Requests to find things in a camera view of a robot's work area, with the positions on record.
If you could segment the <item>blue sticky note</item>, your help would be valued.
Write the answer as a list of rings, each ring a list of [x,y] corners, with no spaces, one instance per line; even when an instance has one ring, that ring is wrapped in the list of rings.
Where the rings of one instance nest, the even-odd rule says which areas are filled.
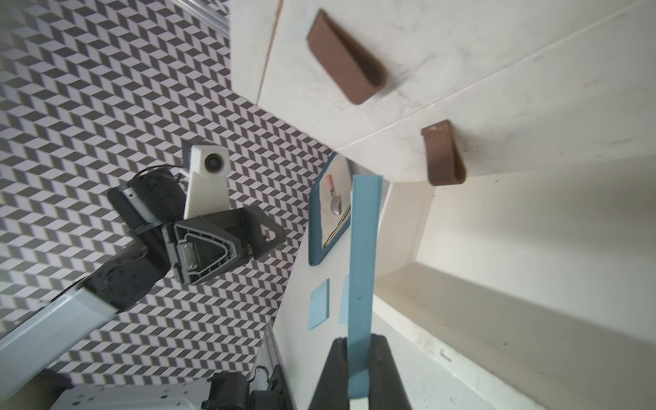
[[[350,295],[348,296],[348,398],[369,395],[369,350],[383,179],[357,175],[351,207]]]
[[[350,277],[347,275],[343,282],[342,296],[340,300],[340,309],[338,323],[347,325],[349,322],[349,302],[350,302]]]
[[[309,330],[315,329],[330,318],[330,288],[330,280],[327,278],[310,293],[307,325]]]

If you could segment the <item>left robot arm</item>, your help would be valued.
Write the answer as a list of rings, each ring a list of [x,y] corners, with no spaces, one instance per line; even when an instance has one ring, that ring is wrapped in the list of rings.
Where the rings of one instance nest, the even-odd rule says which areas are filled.
[[[2,400],[143,299],[168,272],[200,285],[265,259],[286,240],[285,229],[254,206],[186,216],[190,197],[168,166],[147,168],[109,190],[131,243],[2,336]]]

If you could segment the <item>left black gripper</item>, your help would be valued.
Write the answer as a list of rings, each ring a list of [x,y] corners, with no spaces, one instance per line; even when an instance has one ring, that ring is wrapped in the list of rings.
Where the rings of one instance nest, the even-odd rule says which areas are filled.
[[[162,225],[167,257],[181,284],[199,285],[222,275],[244,256],[263,261],[286,241],[285,229],[259,207],[230,210],[228,220],[227,230],[209,217]]]

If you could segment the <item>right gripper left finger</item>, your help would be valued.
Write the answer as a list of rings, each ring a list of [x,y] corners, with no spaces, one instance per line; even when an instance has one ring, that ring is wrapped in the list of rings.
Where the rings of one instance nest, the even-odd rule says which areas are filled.
[[[349,410],[347,338],[336,338],[314,391],[310,410]]]

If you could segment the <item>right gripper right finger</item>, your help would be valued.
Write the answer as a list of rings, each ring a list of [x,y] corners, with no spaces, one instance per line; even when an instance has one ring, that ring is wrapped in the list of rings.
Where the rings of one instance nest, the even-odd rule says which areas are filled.
[[[410,401],[389,346],[385,336],[372,334],[369,350],[369,408],[411,410]]]

